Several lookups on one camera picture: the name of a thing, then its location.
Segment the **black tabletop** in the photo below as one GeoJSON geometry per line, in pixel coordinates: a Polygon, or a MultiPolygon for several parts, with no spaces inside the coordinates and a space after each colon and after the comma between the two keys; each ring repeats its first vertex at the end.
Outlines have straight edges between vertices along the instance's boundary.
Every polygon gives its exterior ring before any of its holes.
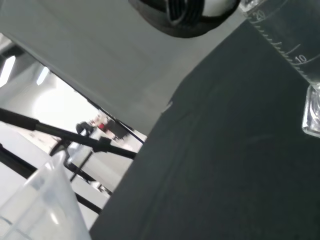
{"type": "Polygon", "coordinates": [[[92,240],[320,239],[307,87],[243,23],[179,86],[92,240]]]}

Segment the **number 20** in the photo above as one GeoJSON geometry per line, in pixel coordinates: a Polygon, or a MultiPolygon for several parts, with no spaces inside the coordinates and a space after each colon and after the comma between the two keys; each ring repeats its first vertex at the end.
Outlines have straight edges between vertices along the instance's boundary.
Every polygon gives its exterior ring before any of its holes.
{"type": "Polygon", "coordinates": [[[254,12],[253,16],[256,18],[257,21],[261,21],[261,20],[265,19],[265,17],[266,17],[265,13],[261,10],[254,12]]]}

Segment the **black metal stand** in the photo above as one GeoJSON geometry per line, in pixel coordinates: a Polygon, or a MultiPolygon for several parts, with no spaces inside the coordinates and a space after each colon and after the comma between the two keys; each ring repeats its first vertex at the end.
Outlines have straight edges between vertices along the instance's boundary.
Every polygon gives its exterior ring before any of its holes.
{"type": "Polygon", "coordinates": [[[119,156],[123,156],[129,159],[134,159],[137,155],[135,152],[122,149],[120,147],[112,146],[111,139],[108,139],[106,137],[101,137],[99,140],[88,138],[70,131],[66,131],[54,126],[41,123],[37,119],[26,117],[26,116],[23,116],[8,110],[4,110],[1,108],[0,108],[0,121],[5,122],[7,124],[15,125],[17,127],[24,128],[27,130],[39,131],[45,134],[59,137],[64,140],[69,140],[72,142],[79,143],[81,145],[86,145],[88,147],[91,147],[95,153],[96,152],[112,153],[112,154],[117,154],[119,156]]]}
{"type": "MultiPolygon", "coordinates": [[[[111,139],[106,137],[101,137],[99,140],[89,138],[87,136],[82,136],[70,131],[66,131],[54,126],[50,126],[44,123],[41,123],[37,119],[33,119],[27,116],[23,116],[5,109],[0,108],[0,121],[15,125],[20,128],[24,128],[30,131],[39,131],[45,134],[53,135],[59,137],[65,141],[76,142],[81,145],[85,145],[92,148],[90,154],[84,159],[81,165],[77,168],[77,170],[73,173],[70,181],[72,182],[76,175],[81,171],[82,167],[86,164],[86,162],[90,159],[90,156],[96,152],[105,152],[105,153],[112,153],[119,156],[123,156],[129,159],[134,159],[136,157],[136,153],[122,149],[120,147],[112,146],[111,139]]],[[[31,164],[27,163],[26,161],[22,160],[21,158],[15,156],[10,151],[4,149],[2,145],[0,145],[0,162],[5,164],[10,169],[14,170],[19,175],[23,176],[24,178],[29,178],[37,168],[32,166],[31,164]]],[[[94,205],[93,203],[86,200],[84,197],[75,194],[76,198],[79,203],[83,204],[87,208],[91,209],[95,213],[99,214],[101,209],[94,205]]]]}

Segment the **clear plastic measuring cup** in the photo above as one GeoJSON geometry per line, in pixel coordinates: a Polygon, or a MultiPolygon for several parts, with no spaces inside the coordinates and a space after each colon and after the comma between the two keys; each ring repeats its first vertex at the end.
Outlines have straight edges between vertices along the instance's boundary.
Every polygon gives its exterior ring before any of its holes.
{"type": "Polygon", "coordinates": [[[62,159],[47,162],[0,208],[0,239],[91,239],[62,159]]]}
{"type": "Polygon", "coordinates": [[[320,1],[242,0],[240,9],[310,83],[302,129],[320,137],[320,1]]]}

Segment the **plastic beaker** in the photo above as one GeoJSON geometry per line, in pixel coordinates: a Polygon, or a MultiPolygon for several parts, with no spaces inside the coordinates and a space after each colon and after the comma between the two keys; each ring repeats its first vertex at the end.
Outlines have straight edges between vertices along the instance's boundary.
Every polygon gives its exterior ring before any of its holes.
{"type": "Polygon", "coordinates": [[[91,239],[62,159],[45,163],[0,208],[0,239],[91,239]]]}

